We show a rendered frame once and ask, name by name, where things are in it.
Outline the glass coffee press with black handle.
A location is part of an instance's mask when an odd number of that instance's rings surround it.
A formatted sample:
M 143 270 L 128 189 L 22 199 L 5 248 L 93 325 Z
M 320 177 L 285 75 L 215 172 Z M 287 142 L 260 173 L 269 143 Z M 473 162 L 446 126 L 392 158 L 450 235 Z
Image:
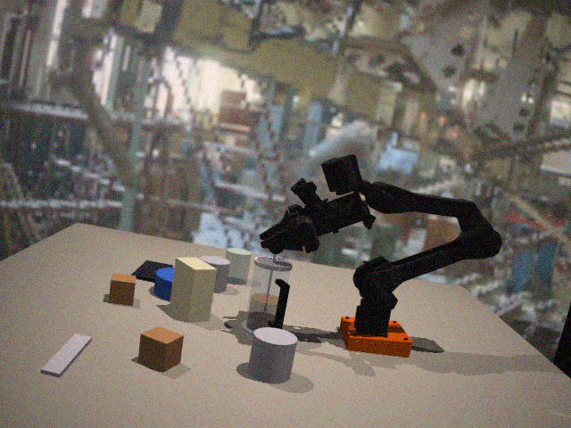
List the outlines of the glass coffee press with black handle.
M 248 299 L 246 319 L 241 329 L 254 335 L 257 329 L 281 329 L 290 289 L 288 284 L 293 264 L 276 258 L 281 249 L 269 249 L 273 257 L 254 258 L 254 269 Z

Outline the blue cylinder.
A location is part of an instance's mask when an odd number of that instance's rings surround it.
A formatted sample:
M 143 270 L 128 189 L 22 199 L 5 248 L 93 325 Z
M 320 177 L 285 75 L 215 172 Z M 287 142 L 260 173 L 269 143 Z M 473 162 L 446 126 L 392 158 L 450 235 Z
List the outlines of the blue cylinder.
M 157 269 L 153 292 L 159 298 L 170 301 L 174 268 Z

